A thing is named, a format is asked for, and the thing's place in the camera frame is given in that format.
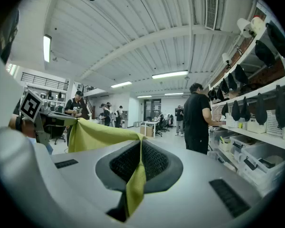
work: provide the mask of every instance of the yellow-green cloth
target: yellow-green cloth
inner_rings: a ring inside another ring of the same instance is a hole
[[[127,140],[142,140],[145,136],[122,128],[108,127],[79,118],[73,125],[69,139],[68,152],[79,152],[107,147]],[[126,185],[127,207],[132,215],[143,199],[146,183],[144,166],[141,161]]]

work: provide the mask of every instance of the black cap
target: black cap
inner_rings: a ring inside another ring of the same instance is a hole
[[[83,94],[80,90],[78,90],[78,91],[76,92],[76,95],[79,95],[79,96],[81,96],[81,97],[84,96],[84,94]]]

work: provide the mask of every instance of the table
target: table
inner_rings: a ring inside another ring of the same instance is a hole
[[[155,138],[155,129],[156,129],[156,124],[159,123],[160,121],[156,121],[156,122],[148,122],[145,121],[144,122],[144,135],[146,136],[147,134],[147,124],[153,124],[154,125],[154,138]]]

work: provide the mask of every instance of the shelf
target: shelf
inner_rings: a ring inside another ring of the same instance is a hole
[[[216,104],[212,104],[212,106],[225,105],[226,103],[230,104],[230,103],[233,103],[234,101],[238,101],[239,102],[239,101],[242,101],[244,99],[244,97],[246,97],[247,99],[253,98],[253,97],[257,97],[258,93],[265,94],[265,93],[268,93],[268,92],[271,92],[271,91],[275,91],[277,85],[280,85],[281,87],[285,86],[285,76],[283,78],[280,78],[280,79],[272,82],[271,84],[268,84],[268,85],[266,85],[266,86],[264,86],[262,88],[254,90],[252,92],[249,92],[249,93],[247,93],[245,95],[241,95],[241,96],[235,97],[235,98],[227,100],[227,101],[218,102]]]
[[[272,144],[274,146],[280,147],[282,149],[285,149],[285,140],[282,137],[279,136],[274,136],[274,135],[270,135],[267,133],[253,133],[253,132],[249,132],[245,129],[241,129],[241,128],[234,128],[234,127],[228,127],[226,125],[221,125],[222,128],[228,129],[230,131],[234,131],[236,133],[254,138],[254,139],[258,139],[260,141]]]

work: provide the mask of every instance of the wristwatch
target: wristwatch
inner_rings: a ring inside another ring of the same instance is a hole
[[[16,128],[17,131],[22,132],[22,117],[21,116],[17,116],[16,123],[15,123],[15,128]]]

